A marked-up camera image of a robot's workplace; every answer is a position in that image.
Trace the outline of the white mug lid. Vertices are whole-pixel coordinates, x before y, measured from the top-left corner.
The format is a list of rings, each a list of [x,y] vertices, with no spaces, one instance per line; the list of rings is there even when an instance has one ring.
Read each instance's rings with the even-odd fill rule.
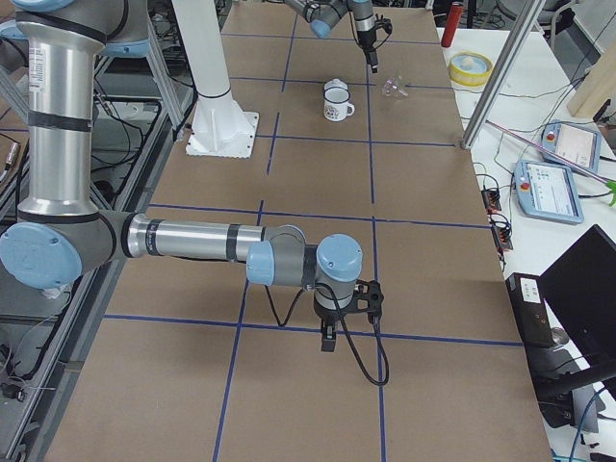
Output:
[[[331,90],[331,89],[344,89],[344,90],[347,90],[348,86],[347,86],[347,83],[345,83],[341,79],[334,78],[334,79],[331,79],[331,80],[327,81],[324,84],[324,86],[323,86],[323,90],[324,91],[328,91],[328,90]]]

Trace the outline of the white enamel mug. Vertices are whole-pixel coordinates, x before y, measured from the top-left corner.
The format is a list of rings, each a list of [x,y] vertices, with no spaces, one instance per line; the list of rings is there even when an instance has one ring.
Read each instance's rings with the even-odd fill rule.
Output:
[[[355,113],[348,89],[329,88],[323,92],[323,99],[323,116],[329,121],[340,122]]]

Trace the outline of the red cylinder tube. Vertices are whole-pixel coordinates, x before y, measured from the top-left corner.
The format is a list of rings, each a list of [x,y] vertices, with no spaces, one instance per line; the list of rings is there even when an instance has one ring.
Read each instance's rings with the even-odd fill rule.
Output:
[[[455,1],[451,3],[449,12],[447,14],[447,23],[441,38],[441,46],[443,48],[451,47],[463,12],[464,4],[461,1]]]

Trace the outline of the yellow tape roll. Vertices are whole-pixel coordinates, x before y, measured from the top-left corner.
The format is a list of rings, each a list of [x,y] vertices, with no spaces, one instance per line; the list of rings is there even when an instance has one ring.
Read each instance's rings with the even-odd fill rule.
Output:
[[[492,61],[475,52],[461,52],[449,59],[449,77],[452,82],[465,87],[481,87],[491,76]]]

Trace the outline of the orange connector block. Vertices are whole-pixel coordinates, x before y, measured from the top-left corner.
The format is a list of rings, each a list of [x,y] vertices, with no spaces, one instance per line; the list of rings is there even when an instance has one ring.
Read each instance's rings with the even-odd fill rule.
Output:
[[[500,223],[497,223],[492,226],[492,235],[495,241],[495,246],[499,251],[508,251],[513,249],[510,227],[502,226]]]
[[[498,188],[483,189],[481,196],[488,213],[501,211],[501,192]]]

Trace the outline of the black computer box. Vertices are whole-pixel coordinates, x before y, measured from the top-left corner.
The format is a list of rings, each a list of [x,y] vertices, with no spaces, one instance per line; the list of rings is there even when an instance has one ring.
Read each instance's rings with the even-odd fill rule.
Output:
[[[551,326],[541,295],[538,277],[525,273],[512,273],[506,279],[511,307],[521,339],[527,347],[553,346]]]

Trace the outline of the near blue teach pendant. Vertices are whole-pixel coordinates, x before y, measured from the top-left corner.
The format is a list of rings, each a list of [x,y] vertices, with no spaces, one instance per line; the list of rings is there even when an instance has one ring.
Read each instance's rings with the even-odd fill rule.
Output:
[[[529,217],[569,224],[584,222],[568,167],[521,160],[514,169],[518,202]]]

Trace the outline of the blue teach pendant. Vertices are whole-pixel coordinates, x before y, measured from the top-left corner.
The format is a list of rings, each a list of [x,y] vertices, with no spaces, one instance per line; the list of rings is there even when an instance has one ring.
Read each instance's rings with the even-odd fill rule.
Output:
[[[514,169],[518,202],[529,217],[569,224],[584,222],[568,167],[521,160]]]
[[[601,134],[573,122],[553,120],[543,131],[541,145],[550,151],[543,154],[549,162],[556,162],[553,153],[584,168],[598,172],[601,154]]]

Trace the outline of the far blue teach pendant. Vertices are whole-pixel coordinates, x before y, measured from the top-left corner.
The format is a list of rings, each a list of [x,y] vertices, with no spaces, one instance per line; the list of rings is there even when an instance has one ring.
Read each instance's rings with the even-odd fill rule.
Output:
[[[543,131],[541,145],[550,151],[543,154],[549,162],[556,162],[553,153],[584,168],[598,172],[601,154],[601,134],[573,122],[553,120]]]

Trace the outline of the black monitor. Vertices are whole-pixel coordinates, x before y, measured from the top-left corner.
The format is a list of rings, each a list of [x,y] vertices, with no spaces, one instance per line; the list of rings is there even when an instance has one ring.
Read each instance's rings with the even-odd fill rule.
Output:
[[[539,278],[539,289],[590,367],[537,383],[540,399],[615,384],[615,242],[592,225]]]

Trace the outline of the long grabber stick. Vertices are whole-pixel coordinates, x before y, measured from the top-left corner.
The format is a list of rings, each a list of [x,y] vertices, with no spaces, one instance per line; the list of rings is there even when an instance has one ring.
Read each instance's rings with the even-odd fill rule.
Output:
[[[542,152],[543,154],[546,154],[548,157],[551,157],[555,160],[557,160],[558,162],[562,163],[565,166],[570,167],[571,169],[579,172],[580,174],[587,176],[589,178],[592,178],[593,180],[598,181],[599,183],[601,183],[602,185],[604,185],[606,188],[608,188],[610,190],[610,193],[612,194],[612,199],[611,202],[609,203],[610,207],[613,207],[616,203],[616,186],[615,186],[615,181],[611,180],[611,179],[607,179],[604,177],[601,177],[600,175],[598,175],[597,173],[594,173],[593,171],[586,169],[584,167],[581,167],[575,163],[573,163],[572,161],[567,160],[566,158],[559,156],[558,154],[556,154],[553,151],[549,151],[549,149],[544,148],[542,145],[535,143],[534,141],[530,141],[527,140],[525,138],[523,138],[522,136],[492,122],[491,120],[486,120],[486,123],[494,128],[497,128],[498,130],[502,131],[504,134],[511,136],[512,138],[523,142],[526,145],[532,146],[534,148],[536,148],[537,150],[539,150],[540,152]]]

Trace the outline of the aluminium frame post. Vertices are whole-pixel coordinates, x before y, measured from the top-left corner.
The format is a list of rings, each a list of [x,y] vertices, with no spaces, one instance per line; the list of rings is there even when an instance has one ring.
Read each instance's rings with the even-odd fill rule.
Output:
[[[545,0],[527,0],[524,3],[467,124],[461,140],[461,147],[463,149],[470,150],[475,143],[482,125],[487,121],[487,117],[498,99],[501,88],[526,42],[526,37],[532,30],[545,3]]]

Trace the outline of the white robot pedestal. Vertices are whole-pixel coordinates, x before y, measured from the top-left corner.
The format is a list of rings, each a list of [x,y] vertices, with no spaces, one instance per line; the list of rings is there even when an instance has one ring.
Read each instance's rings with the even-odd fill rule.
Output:
[[[213,1],[172,3],[197,93],[191,156],[246,159],[251,156],[259,115],[234,99]]]

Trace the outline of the aluminium side rail frame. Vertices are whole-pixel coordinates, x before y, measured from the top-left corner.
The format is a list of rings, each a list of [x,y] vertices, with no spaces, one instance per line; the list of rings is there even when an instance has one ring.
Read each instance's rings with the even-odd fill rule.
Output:
[[[149,49],[146,54],[118,55],[112,49],[107,49],[94,62],[90,197],[103,211],[128,213],[130,205],[142,203],[143,196],[139,192],[142,178],[156,175],[160,171],[162,158],[157,149],[159,141],[165,137],[164,129],[170,129],[168,141],[179,139],[192,108],[192,92],[183,89],[169,76],[150,16],[149,23]],[[110,201],[91,180],[94,173],[106,169],[104,163],[92,157],[92,130],[95,106],[114,102],[111,95],[97,86],[96,79],[117,58],[141,58],[148,62],[151,80],[142,82],[136,77],[131,77],[128,81],[127,100],[154,102],[159,106],[160,112],[153,124],[146,129],[131,122],[123,123],[123,128],[129,137],[130,152],[127,158],[119,162],[119,166],[126,170],[126,175],[120,182],[120,195],[116,200]],[[29,94],[16,101],[15,107],[27,124]],[[28,195],[29,181],[30,135],[28,159],[19,167],[11,182],[10,190],[2,197],[4,203],[14,203],[16,206],[15,221],[12,225],[17,222],[19,203]],[[79,328],[89,323],[89,317],[82,313],[81,308],[89,295],[90,285],[103,283],[108,273],[116,270],[122,259],[93,269],[69,284],[47,290],[20,283],[2,264],[4,273],[1,284],[5,298],[9,301],[27,302],[24,315],[3,316],[1,319],[1,332],[5,337],[1,370],[3,460],[30,461],[37,460],[43,455],[65,407],[66,394],[73,385],[73,380],[64,376],[60,357],[70,341],[79,338]]]

